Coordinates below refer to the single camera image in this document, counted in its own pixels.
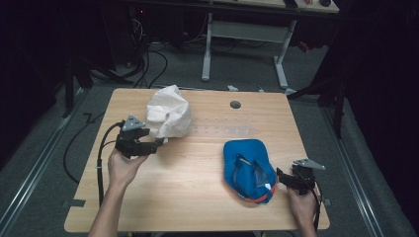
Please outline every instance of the blue cap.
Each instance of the blue cap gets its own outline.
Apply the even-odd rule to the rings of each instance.
[[[230,140],[224,144],[225,181],[246,201],[267,203],[277,175],[264,143],[258,139]]]

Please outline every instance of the metal rail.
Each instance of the metal rail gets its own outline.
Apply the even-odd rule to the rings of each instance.
[[[366,226],[370,232],[370,236],[384,236],[379,226],[379,223],[374,214],[373,207],[370,199],[365,193],[360,180],[358,179],[357,173],[352,166],[351,159],[348,152],[346,151],[345,145],[341,139],[339,139],[333,129],[333,118],[330,111],[327,108],[320,108],[324,119],[329,124],[327,127],[330,130],[331,135],[334,138],[335,144],[339,150],[341,163],[344,168],[345,175],[348,179],[349,186],[354,195],[355,201],[357,202],[358,208],[360,209],[361,215],[366,222]]]
[[[9,207],[0,219],[0,237],[8,236],[8,233],[12,229],[15,221],[17,220],[21,211],[25,207],[32,192],[37,187],[38,182],[40,181],[47,165],[49,164],[49,161],[52,158],[52,153],[62,133],[65,131],[68,123],[71,121],[72,116],[75,114],[76,109],[86,98],[87,94],[88,92],[86,90],[78,90],[76,94],[74,110],[72,110],[72,112],[66,118],[63,118],[62,121],[59,123],[58,127],[55,129],[52,136],[49,138],[45,148],[43,149],[40,157],[38,158],[31,172],[29,173],[25,181],[21,184],[12,202],[9,204]]]

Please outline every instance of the black cable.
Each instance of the black cable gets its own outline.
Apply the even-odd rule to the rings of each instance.
[[[272,44],[272,42],[264,41],[264,42],[262,42],[262,43],[260,43],[258,45],[251,45],[251,44],[248,44],[248,43],[240,42],[240,40],[237,41],[237,45],[246,46],[246,47],[252,47],[252,48],[263,47],[263,46],[265,46],[265,44]]]
[[[71,138],[71,140],[70,140],[70,142],[68,143],[68,145],[67,145],[67,147],[65,148],[65,152],[64,152],[64,155],[63,155],[63,157],[62,157],[62,165],[63,165],[63,167],[64,167],[64,171],[65,171],[65,173],[67,174],[67,176],[72,180],[72,181],[74,181],[76,184],[79,184],[80,183],[80,181],[79,180],[77,180],[76,178],[74,178],[74,176],[73,175],[71,175],[71,173],[68,171],[68,168],[67,168],[67,153],[68,153],[68,151],[69,151],[69,149],[70,149],[70,147],[71,147],[71,144],[74,142],[74,140],[77,138],[77,136],[84,130],[84,129],[86,129],[86,127],[88,126],[88,125],[90,125],[91,123],[93,123],[93,122],[95,122],[96,121],[96,119],[98,119],[98,118],[100,118],[102,115],[104,115],[105,114],[105,112],[102,112],[102,113],[100,113],[98,116],[96,116],[96,117],[94,117],[90,122],[86,122],[86,124],[83,126],[83,127],[81,127],[78,131],[77,131],[77,133]]]
[[[290,234],[291,236],[295,237],[295,235],[291,232],[291,231],[286,231],[288,234]]]
[[[145,67],[145,71],[143,71],[142,72],[142,75],[141,75],[141,77],[139,77],[138,78],[138,80],[136,80],[136,82],[135,82],[135,84],[133,84],[133,87],[132,88],[135,88],[137,85],[138,85],[138,83],[144,78],[144,76],[145,76],[145,74],[147,73],[147,71],[148,71],[148,67],[149,67],[149,65],[150,65],[150,56],[149,56],[149,53],[148,53],[148,50],[149,50],[149,47],[147,48],[147,51],[146,51],[146,56],[147,56],[147,66]]]
[[[321,202],[318,201],[318,197],[317,194],[314,192],[314,189],[310,188],[310,185],[308,184],[308,182],[305,180],[305,178],[302,176],[302,174],[298,171],[295,170],[299,177],[304,181],[304,183],[307,185],[308,189],[311,191],[311,193],[314,195],[314,199],[317,203],[317,209],[316,209],[316,213],[315,213],[315,217],[314,217],[314,221],[313,221],[313,225],[314,225],[314,230],[317,231],[317,227],[318,227],[318,220],[320,217],[320,207],[321,207]]]
[[[229,39],[219,39],[217,42],[221,42],[221,41],[229,41]],[[226,53],[226,52],[230,52],[230,51],[232,51],[233,49],[235,49],[235,46],[236,46],[236,40],[235,39],[233,39],[232,40],[232,46],[231,46],[231,48],[229,48],[229,49],[227,49],[227,50],[217,50],[217,49],[215,49],[215,48],[213,48],[213,46],[211,47],[211,50],[213,50],[213,51],[215,51],[215,52],[219,52],[219,53]]]
[[[158,74],[151,82],[150,82],[150,84],[148,85],[148,89],[150,89],[151,88],[151,86],[153,85],[153,83],[166,71],[166,68],[167,68],[167,58],[163,55],[163,54],[161,54],[160,52],[157,52],[157,51],[155,51],[154,53],[157,53],[157,54],[159,54],[160,56],[162,56],[163,58],[164,58],[164,61],[165,61],[165,65],[164,65],[164,68],[163,68],[163,70],[160,72],[160,74]]]
[[[111,132],[112,129],[114,129],[117,126],[123,126],[124,121],[117,122],[110,126],[108,130],[105,132],[104,137],[102,138],[101,146],[99,147],[99,153],[98,153],[98,161],[96,163],[97,167],[97,175],[98,175],[98,188],[99,188],[99,206],[102,205],[102,201],[104,200],[104,182],[103,182],[103,175],[102,175],[102,150],[105,147],[105,140],[108,137],[108,134]]]

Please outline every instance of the wooden table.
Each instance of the wooden table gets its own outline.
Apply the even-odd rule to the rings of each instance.
[[[105,131],[130,114],[145,121],[146,105],[154,93],[155,90],[115,90],[74,197],[86,202],[83,207],[70,207],[65,221],[67,231],[88,232],[98,211],[95,166]],[[262,140],[274,169],[286,171],[293,160],[306,157],[287,97],[278,93],[216,91],[182,91],[182,96],[191,105],[191,131],[183,138],[170,138],[139,168],[126,191],[119,230],[297,229],[284,185],[277,185],[269,203],[258,205],[241,200],[223,178],[222,147],[228,140]],[[240,102],[241,108],[233,109],[231,101]],[[118,132],[114,129],[108,140],[115,140]],[[108,145],[103,151],[105,166],[113,146]],[[104,186],[108,186],[106,169]],[[319,229],[328,226],[323,208]]]

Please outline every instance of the hand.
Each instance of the hand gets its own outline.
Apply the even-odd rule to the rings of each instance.
[[[108,160],[109,187],[125,189],[133,181],[139,166],[147,158],[148,155],[128,159],[119,150],[114,149]]]
[[[301,230],[302,236],[317,236],[313,225],[313,217],[317,209],[316,200],[311,192],[300,196],[294,189],[288,188],[291,210]]]

